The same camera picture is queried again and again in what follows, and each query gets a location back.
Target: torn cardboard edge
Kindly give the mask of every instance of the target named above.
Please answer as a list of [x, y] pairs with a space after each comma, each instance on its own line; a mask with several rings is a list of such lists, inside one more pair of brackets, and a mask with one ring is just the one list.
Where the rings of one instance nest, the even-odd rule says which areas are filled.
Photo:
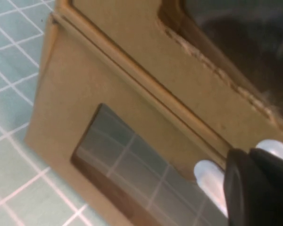
[[268, 106], [268, 103], [265, 103], [264, 100], [260, 100], [258, 97], [255, 97], [250, 91], [246, 88], [239, 86], [234, 80], [222, 69], [217, 67], [208, 57], [206, 57], [198, 48], [188, 42], [184, 37], [182, 37], [179, 33], [179, 27], [177, 26], [177, 31], [174, 31], [170, 24], [171, 20], [167, 21], [166, 23], [163, 21], [162, 18], [158, 17], [156, 20], [156, 24], [158, 28], [173, 39], [176, 43], [178, 43], [185, 53], [197, 58], [201, 64], [208, 68], [213, 74], [218, 76], [229, 88], [239, 94], [244, 100], [249, 102], [253, 109], [263, 114], [271, 124], [279, 128], [283, 132], [283, 118], [279, 113], [274, 112]]

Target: cardboard edge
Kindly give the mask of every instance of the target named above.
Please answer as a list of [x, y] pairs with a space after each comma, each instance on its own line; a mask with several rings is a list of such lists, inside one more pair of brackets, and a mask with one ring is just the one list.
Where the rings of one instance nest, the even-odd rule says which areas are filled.
[[46, 28], [44, 34], [45, 35], [43, 39], [43, 47], [42, 47], [41, 61], [39, 67], [39, 78], [38, 78], [37, 89], [35, 94], [36, 98], [38, 96], [38, 90], [42, 84], [42, 80], [44, 78], [43, 75], [45, 74], [47, 64], [50, 61], [50, 56], [58, 36], [58, 25], [51, 13], [49, 14], [46, 21]]
[[[130, 75], [112, 59], [110, 59], [101, 49], [96, 46], [92, 41], [85, 37], [79, 30], [73, 27], [67, 20], [61, 17], [59, 14], [53, 14], [55, 19], [73, 36], [80, 39], [82, 44], [89, 48], [94, 54], [96, 54], [105, 64], [112, 68], [118, 76], [130, 87], [136, 90], [142, 97], [144, 97], [152, 106], [154, 106], [165, 118], [176, 126], [183, 135], [187, 136], [193, 143], [199, 146], [212, 160], [219, 164], [222, 168], [225, 167], [226, 153], [221, 154], [218, 150], [210, 145], [203, 137], [188, 127], [181, 119], [178, 118], [169, 108], [167, 108], [159, 99], [155, 98], [148, 90], [141, 86], [136, 80], [130, 77]], [[227, 143], [222, 143], [223, 150], [227, 151], [231, 147]]]
[[140, 86], [143, 86], [152, 96], [162, 102], [168, 110], [172, 111], [182, 123], [186, 124], [186, 127], [189, 127], [190, 130], [193, 130], [194, 133], [197, 133], [210, 143], [223, 157], [226, 157], [227, 150], [231, 145], [190, 109], [184, 106], [172, 93], [165, 90], [151, 75], [144, 71], [144, 69], [130, 59], [126, 53], [120, 50], [116, 44], [102, 34], [92, 22], [86, 21], [83, 15], [68, 4], [63, 5], [63, 7], [56, 12], [56, 15], [67, 20], [79, 30], [80, 33], [83, 33], [90, 42], [94, 43], [104, 54], [108, 55], [118, 66], [125, 70], [130, 79], [134, 79]]
[[[234, 92], [236, 92], [243, 99], [249, 102], [256, 111], [263, 114], [263, 116], [266, 117], [266, 119], [268, 119], [270, 123], [272, 123], [274, 126], [276, 126], [278, 129], [280, 129], [283, 132], [283, 117], [280, 114], [274, 112], [272, 109], [270, 109], [269, 107], [270, 105], [266, 103], [266, 101], [262, 98], [262, 95], [258, 93], [257, 89], [255, 89], [250, 84], [250, 82], [248, 82], [249, 84], [247, 86], [242, 86], [241, 83], [238, 85], [238, 83], [234, 81], [228, 75], [228, 73], [226, 73], [223, 69], [216, 66], [211, 60], [209, 60], [201, 52], [200, 49], [195, 47], [192, 41], [185, 39], [185, 36], [183, 35], [183, 29], [177, 28], [176, 30], [174, 30], [171, 26], [169, 26], [172, 23], [169, 22], [171, 19], [170, 18], [168, 19], [166, 12], [168, 10], [172, 10], [173, 11], [171, 13], [172, 15], [175, 13], [182, 15], [183, 10], [179, 7], [180, 1], [181, 0], [163, 0], [163, 4], [161, 5], [161, 8], [159, 9], [158, 12], [158, 19], [156, 21], [158, 28], [167, 36], [169, 36], [171, 39], [173, 39], [175, 42], [177, 42], [183, 48], [185, 53], [196, 57], [204, 67], [208, 68], [213, 74], [218, 76], [228, 87], [230, 87]], [[164, 5], [166, 3], [172, 4], [173, 7], [169, 6], [166, 8]], [[183, 24], [184, 20], [193, 23], [193, 21], [190, 18], [185, 16], [184, 18], [182, 18], [181, 24]]]

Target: white grid line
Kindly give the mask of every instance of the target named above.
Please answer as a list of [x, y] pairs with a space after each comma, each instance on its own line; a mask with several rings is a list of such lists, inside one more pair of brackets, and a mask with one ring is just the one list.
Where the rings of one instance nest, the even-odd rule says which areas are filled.
[[197, 214], [196, 219], [195, 219], [195, 221], [194, 221], [194, 224], [193, 224], [192, 226], [197, 226], [200, 218], [203, 219], [203, 220], [205, 220], [206, 223], [207, 223], [209, 226], [211, 226], [211, 224], [210, 224], [205, 218], [203, 218], [203, 217], [201, 216], [202, 213], [203, 213], [203, 210], [204, 210], [204, 208], [205, 208], [205, 206], [206, 206], [206, 204], [207, 204], [207, 200], [208, 200], [208, 198], [205, 197], [204, 200], [203, 200], [203, 202], [202, 202], [202, 204], [200, 205], [198, 214]]
[[[121, 143], [119, 143], [118, 141], [116, 141], [114, 138], [112, 138], [112, 137], [108, 136], [107, 134], [105, 134], [105, 133], [99, 131], [98, 129], [95, 129], [95, 128], [91, 128], [91, 129], [92, 129], [93, 131], [99, 133], [100, 135], [104, 135], [105, 137], [107, 137], [107, 138], [109, 138], [110, 140], [112, 140], [112, 141], [118, 143], [119, 145], [122, 145]], [[130, 154], [131, 156], [135, 157], [136, 159], [138, 159], [138, 161], [139, 161], [141, 164], [143, 164], [148, 170], [150, 170], [156, 177], [161, 178], [161, 175], [159, 175], [155, 170], [153, 170], [143, 159], [141, 159], [139, 156], [137, 156], [137, 155], [136, 155], [135, 153], [133, 153], [133, 152], [129, 152], [129, 154]], [[171, 189], [171, 190], [174, 192], [174, 194], [176, 194], [176, 195], [178, 196], [178, 198], [180, 198], [180, 199], [181, 199], [188, 207], [190, 207], [195, 213], [198, 212], [198, 210], [197, 210], [191, 203], [189, 203], [177, 190], [175, 190], [175, 189], [173, 188], [173, 186], [171, 186], [167, 181], [164, 180], [164, 181], [162, 181], [162, 183], [164, 183], [169, 189]]]
[[26, 189], [29, 185], [31, 185], [33, 182], [35, 182], [36, 180], [38, 180], [39, 178], [41, 178], [45, 173], [47, 173], [50, 170], [50, 167], [47, 167], [46, 169], [40, 171], [40, 173], [38, 173], [36, 176], [34, 176], [32, 179], [30, 179], [29, 181], [27, 181], [25, 184], [23, 184], [22, 186], [20, 186], [18, 189], [16, 189], [13, 193], [9, 194], [8, 196], [6, 196], [4, 199], [0, 199], [0, 206], [2, 206], [3, 204], [5, 204], [8, 200], [12, 199], [13, 197], [15, 197], [17, 194], [19, 194], [21, 191], [23, 191], [24, 189]]
[[[104, 166], [105, 168], [109, 169], [109, 166], [106, 165], [105, 163], [103, 163], [102, 161], [100, 161], [98, 158], [96, 158], [93, 155], [90, 155], [90, 157], [95, 160], [96, 162], [100, 163], [102, 166]], [[123, 176], [121, 176], [120, 174], [113, 172], [113, 174], [115, 176], [117, 176], [118, 178], [120, 178], [126, 185], [128, 185], [129, 187], [131, 187], [136, 193], [138, 193], [143, 199], [145, 199], [146, 201], [149, 202], [149, 198], [142, 193], [137, 187], [135, 187], [134, 185], [132, 185], [129, 181], [127, 181]], [[176, 224], [166, 213], [164, 213], [157, 205], [153, 204], [152, 206], [154, 206], [161, 214], [163, 214], [166, 218], [168, 218], [170, 221], [172, 221], [172, 223], [174, 223], [175, 225], [178, 226], [178, 224]]]
[[21, 130], [21, 129], [27, 127], [27, 126], [28, 126], [28, 123], [25, 123], [25, 124], [23, 124], [22, 126], [19, 126], [18, 128], [14, 129], [14, 130], [12, 130], [12, 131], [10, 131], [10, 132], [8, 132], [8, 133], [6, 133], [6, 135], [2, 135], [2, 136], [0, 137], [0, 141], [3, 140], [3, 139], [5, 139], [5, 138], [7, 137], [7, 135], [10, 136], [10, 135], [12, 135], [12, 134], [18, 132], [19, 130]]
[[106, 174], [106, 176], [109, 178], [111, 176], [111, 174], [114, 172], [114, 170], [116, 169], [116, 167], [118, 166], [118, 164], [121, 162], [122, 158], [125, 156], [125, 154], [130, 150], [130, 146], [133, 143], [134, 139], [136, 138], [136, 134], [134, 133], [130, 139], [130, 141], [128, 142], [128, 144], [126, 145], [126, 147], [123, 149], [122, 153], [119, 155], [119, 157], [117, 158], [117, 160], [115, 161], [115, 163], [112, 165], [112, 167], [109, 169], [108, 173]]
[[14, 211], [6, 203], [3, 203], [1, 205], [17, 225], [24, 226], [24, 223], [19, 219], [16, 213], [14, 213]]
[[8, 88], [15, 87], [15, 85], [18, 85], [18, 84], [20, 84], [20, 83], [22, 83], [22, 82], [24, 82], [24, 81], [26, 81], [26, 80], [29, 80], [29, 79], [31, 79], [31, 78], [34, 78], [34, 77], [36, 77], [37, 75], [38, 75], [38, 73], [34, 73], [34, 74], [31, 74], [31, 75], [28, 75], [28, 76], [25, 77], [25, 78], [19, 79], [18, 81], [15, 81], [15, 82], [11, 83], [10, 85], [4, 86], [4, 87], [0, 88], [0, 93], [3, 92], [3, 91], [5, 91], [5, 90], [8, 89]]
[[[39, 3], [36, 3], [36, 4], [30, 5], [30, 6], [19, 7], [18, 9], [19, 10], [25, 10], [25, 9], [33, 8], [33, 7], [40, 6], [40, 5], [46, 5], [47, 3], [50, 3], [50, 2], [53, 2], [53, 1], [54, 0], [49, 0], [49, 1], [45, 1], [45, 2], [43, 1], [43, 2], [39, 2]], [[15, 13], [17, 11], [18, 11], [17, 9], [12, 9], [12, 10], [0, 13], [0, 16], [4, 16], [4, 15], [10, 14], [10, 13]]]
[[[24, 7], [24, 8], [16, 8], [14, 10], [11, 10], [9, 12], [5, 12], [5, 13], [2, 13], [0, 14], [0, 16], [3, 16], [3, 15], [6, 15], [8, 13], [13, 13], [13, 12], [19, 12], [20, 10], [23, 10], [23, 9], [26, 9], [26, 8], [32, 8], [32, 7], [35, 7], [35, 6], [38, 6], [38, 5], [42, 5], [44, 4], [45, 6], [47, 6], [50, 10], [51, 7], [49, 5], [47, 5], [47, 3], [49, 2], [53, 2], [52, 0], [50, 1], [43, 1], [42, 0], [42, 3], [39, 3], [39, 4], [35, 4], [35, 5], [32, 5], [32, 6], [29, 6], [29, 7]], [[5, 48], [8, 48], [8, 47], [12, 47], [12, 46], [15, 46], [17, 49], [19, 49], [22, 54], [24, 54], [37, 68], [39, 68], [39, 64], [37, 62], [35, 62], [20, 46], [19, 44], [20, 43], [23, 43], [25, 41], [28, 41], [28, 40], [32, 40], [36, 37], [40, 37], [42, 36], [43, 34], [40, 33], [36, 36], [33, 36], [33, 37], [30, 37], [28, 39], [25, 39], [25, 40], [21, 40], [21, 41], [18, 41], [18, 42], [15, 42], [4, 30], [2, 30], [0, 28], [0, 32], [11, 42], [11, 44], [9, 45], [6, 45], [4, 47], [1, 47], [0, 50], [3, 50]], [[33, 105], [33, 103], [25, 96], [23, 95], [21, 92], [19, 92], [19, 90], [17, 90], [14, 86], [16, 84], [19, 84], [20, 82], [22, 81], [18, 81], [17, 83], [11, 83], [9, 82], [6, 77], [0, 72], [0, 76], [5, 80], [5, 82], [7, 82], [8, 85], [10, 85], [11, 88], [13, 88], [13, 90], [18, 94], [20, 95], [21, 98], [23, 98], [26, 102], [28, 102], [29, 104]], [[24, 128], [27, 126], [28, 123], [26, 123], [25, 125], [21, 126], [21, 128]], [[3, 136], [0, 137], [0, 140], [4, 139], [4, 138], [7, 138], [9, 140], [9, 142], [13, 145], [13, 147], [17, 150], [17, 152], [20, 154], [20, 156], [25, 160], [27, 161], [31, 166], [32, 168], [38, 173], [40, 174], [41, 171], [40, 169], [35, 165], [35, 163], [30, 160], [29, 157], [27, 157], [27, 155], [17, 146], [17, 144], [15, 143], [15, 141], [13, 140], [13, 138], [10, 136], [12, 133], [11, 132], [6, 132], [1, 126], [0, 126], [0, 132], [3, 134]], [[70, 209], [72, 209], [74, 212], [77, 212], [78, 209], [73, 205], [73, 203], [56, 187], [56, 185], [44, 174], [44, 175], [41, 175], [42, 179], [44, 179], [47, 184], [59, 195], [59, 197], [70, 207]], [[83, 216], [82, 214], [79, 214], [78, 217], [86, 224], [86, 225], [89, 225], [89, 226], [92, 226], [92, 224], [89, 222], [89, 220]]]
[[34, 59], [32, 59], [23, 49], [20, 47], [1, 27], [0, 32], [12, 43], [14, 46], [20, 50], [21, 53], [23, 53], [37, 68], [39, 68], [39, 64], [35, 62]]
[[44, 34], [44, 32], [38, 27], [30, 18], [28, 18], [27, 15], [25, 15], [11, 0], [7, 0], [16, 10], [18, 13], [20, 13], [24, 18], [31, 23], [32, 26], [34, 26], [41, 34]]
[[[27, 162], [31, 167], [37, 172], [40, 173], [41, 170], [39, 167], [18, 147], [18, 145], [15, 143], [12, 137], [10, 137], [4, 129], [0, 126], [0, 132], [3, 135], [6, 135], [6, 138], [9, 140], [9, 142], [13, 145], [13, 147], [17, 150], [17, 152], [20, 154], [20, 156]], [[46, 176], [42, 175], [42, 178], [47, 182], [47, 184], [59, 195], [59, 197], [69, 206], [70, 209], [72, 209], [73, 212], [77, 212], [78, 209], [75, 207], [75, 205], [63, 194], [63, 192], [57, 188], [57, 186]], [[79, 215], [79, 218], [85, 223], [89, 224], [89, 220], [83, 216]]]
[[20, 92], [0, 71], [0, 77], [20, 96], [22, 97], [27, 103], [33, 106], [33, 102], [28, 99], [22, 92]]
[[[23, 40], [17, 41], [16, 44], [22, 44], [22, 43], [25, 43], [25, 42], [27, 42], [27, 41], [30, 41], [30, 40], [39, 38], [39, 37], [41, 37], [41, 36], [43, 36], [43, 34], [36, 34], [36, 35], [34, 35], [34, 36], [32, 36], [32, 37], [29, 37], [29, 38], [27, 38], [27, 39], [23, 39]], [[2, 50], [4, 50], [4, 49], [7, 49], [7, 48], [10, 48], [10, 47], [12, 47], [12, 46], [15, 46], [15, 45], [14, 45], [14, 44], [8, 44], [8, 45], [6, 45], [6, 46], [2, 46], [2, 47], [0, 47], [0, 51], [2, 51]]]
[[72, 215], [64, 224], [63, 226], [68, 226], [73, 222], [86, 208], [88, 207], [88, 204], [85, 204], [82, 206], [74, 215]]
[[53, 9], [47, 4], [47, 3], [49, 3], [48, 1], [45, 2], [44, 0], [41, 0], [41, 2], [43, 2], [44, 5], [45, 5], [47, 8], [49, 8], [51, 11], [53, 11]]
[[148, 203], [148, 205], [147, 205], [146, 210], [149, 210], [150, 207], [152, 206], [152, 204], [153, 204], [153, 202], [154, 202], [154, 199], [155, 199], [156, 195], [158, 194], [162, 183], [163, 183], [163, 182], [165, 181], [165, 179], [166, 179], [166, 176], [167, 176], [167, 174], [168, 174], [169, 168], [170, 168], [170, 165], [168, 164], [168, 165], [166, 166], [166, 169], [165, 169], [165, 171], [164, 171], [164, 173], [163, 173], [163, 175], [162, 175], [162, 177], [161, 177], [161, 179], [160, 179], [160, 181], [159, 181], [157, 187], [155, 188], [155, 190], [154, 190], [154, 192], [153, 192], [153, 194], [152, 194], [152, 196], [151, 196], [151, 198], [150, 198], [150, 200], [149, 200], [149, 203]]

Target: cardboard panel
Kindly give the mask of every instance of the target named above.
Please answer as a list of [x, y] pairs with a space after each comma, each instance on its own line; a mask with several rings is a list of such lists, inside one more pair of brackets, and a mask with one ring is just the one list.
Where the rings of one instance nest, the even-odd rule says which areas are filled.
[[[161, 2], [73, 0], [77, 8], [232, 146], [248, 150], [265, 138], [283, 141], [283, 121], [263, 114], [213, 68], [189, 56], [157, 26]], [[76, 26], [88, 23], [75, 21]]]

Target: black object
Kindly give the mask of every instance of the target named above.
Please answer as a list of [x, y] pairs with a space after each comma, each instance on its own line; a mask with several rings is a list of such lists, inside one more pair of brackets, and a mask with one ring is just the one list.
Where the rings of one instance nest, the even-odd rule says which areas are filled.
[[283, 226], [283, 160], [260, 149], [230, 150], [224, 192], [230, 226]]

